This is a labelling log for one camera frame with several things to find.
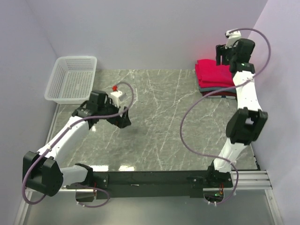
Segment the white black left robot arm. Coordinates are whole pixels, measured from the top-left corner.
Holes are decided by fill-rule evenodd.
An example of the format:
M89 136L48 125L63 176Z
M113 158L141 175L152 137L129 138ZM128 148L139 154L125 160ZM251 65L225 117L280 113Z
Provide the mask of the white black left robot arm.
M118 128L131 125L128 107L120 111L125 92L110 94L95 90L71 114L63 129L37 152L29 151L23 157L22 188L30 188L47 196L54 196L61 187L78 183L89 188L94 182L93 169L78 163L72 167L60 165L75 144L86 136L99 120L106 120Z

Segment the pink-red t shirt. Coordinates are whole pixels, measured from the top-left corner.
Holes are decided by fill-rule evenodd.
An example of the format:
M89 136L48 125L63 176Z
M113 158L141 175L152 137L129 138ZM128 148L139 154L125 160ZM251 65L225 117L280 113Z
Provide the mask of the pink-red t shirt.
M201 88L234 86L229 67L216 65L215 60L202 59L195 64L195 73Z

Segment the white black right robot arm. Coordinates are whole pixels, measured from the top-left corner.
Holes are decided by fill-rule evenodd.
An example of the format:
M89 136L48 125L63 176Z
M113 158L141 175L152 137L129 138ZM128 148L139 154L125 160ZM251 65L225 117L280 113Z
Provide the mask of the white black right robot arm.
M254 47L254 41L245 38L236 40L231 47L216 47L217 65L229 66L238 105L226 126L226 142L208 168L206 183L211 187L231 181L232 165L240 153L257 140L268 119L257 99L255 67L249 62Z

